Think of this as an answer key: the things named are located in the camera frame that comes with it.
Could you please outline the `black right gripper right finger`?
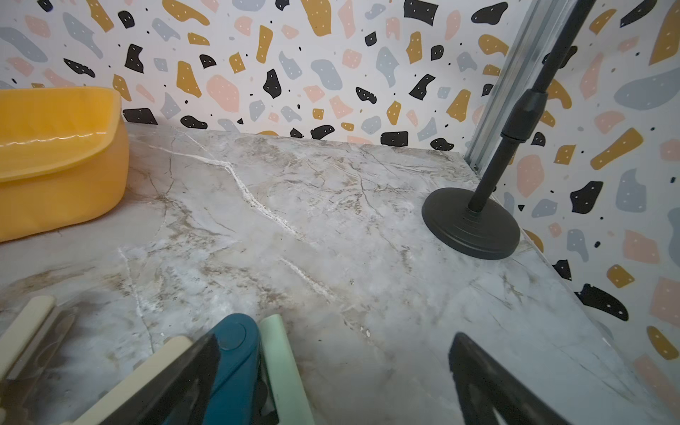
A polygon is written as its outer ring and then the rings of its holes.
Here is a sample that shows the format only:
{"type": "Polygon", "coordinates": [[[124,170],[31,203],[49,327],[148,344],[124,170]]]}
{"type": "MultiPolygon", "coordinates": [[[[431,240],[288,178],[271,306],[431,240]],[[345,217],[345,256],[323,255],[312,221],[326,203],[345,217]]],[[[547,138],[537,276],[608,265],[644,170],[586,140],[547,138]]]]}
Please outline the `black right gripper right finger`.
{"type": "Polygon", "coordinates": [[[464,423],[567,423],[465,333],[454,336],[448,361],[464,423]]]}

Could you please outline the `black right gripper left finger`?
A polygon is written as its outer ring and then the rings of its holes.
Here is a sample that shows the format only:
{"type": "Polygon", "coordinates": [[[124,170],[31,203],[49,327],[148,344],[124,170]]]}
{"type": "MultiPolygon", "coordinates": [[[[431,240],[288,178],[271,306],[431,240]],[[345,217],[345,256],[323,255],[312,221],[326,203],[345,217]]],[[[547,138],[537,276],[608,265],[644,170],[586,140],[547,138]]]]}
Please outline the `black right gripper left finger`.
{"type": "Polygon", "coordinates": [[[202,336],[103,423],[201,424],[220,358],[216,336],[202,336]]]}

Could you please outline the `dark teal pruning pliers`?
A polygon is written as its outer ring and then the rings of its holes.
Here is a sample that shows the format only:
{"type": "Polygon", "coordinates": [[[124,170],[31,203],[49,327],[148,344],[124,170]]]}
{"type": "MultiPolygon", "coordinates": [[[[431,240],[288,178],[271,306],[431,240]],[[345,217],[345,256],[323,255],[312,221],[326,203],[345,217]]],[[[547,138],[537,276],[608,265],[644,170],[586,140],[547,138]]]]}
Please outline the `dark teal pruning pliers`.
{"type": "Polygon", "coordinates": [[[260,424],[267,387],[260,377],[260,331],[243,313],[233,313],[209,333],[220,349],[220,361],[204,416],[205,424],[260,424]]]}

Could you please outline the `mint green pruning pliers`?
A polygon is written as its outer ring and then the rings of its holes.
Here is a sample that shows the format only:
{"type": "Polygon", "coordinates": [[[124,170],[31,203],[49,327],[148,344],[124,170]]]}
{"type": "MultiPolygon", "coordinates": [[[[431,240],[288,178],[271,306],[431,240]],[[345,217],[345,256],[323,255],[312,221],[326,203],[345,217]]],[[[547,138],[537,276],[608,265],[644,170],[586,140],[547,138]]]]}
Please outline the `mint green pruning pliers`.
{"type": "Polygon", "coordinates": [[[279,424],[315,424],[283,317],[273,314],[259,324],[268,387],[279,424]]]}

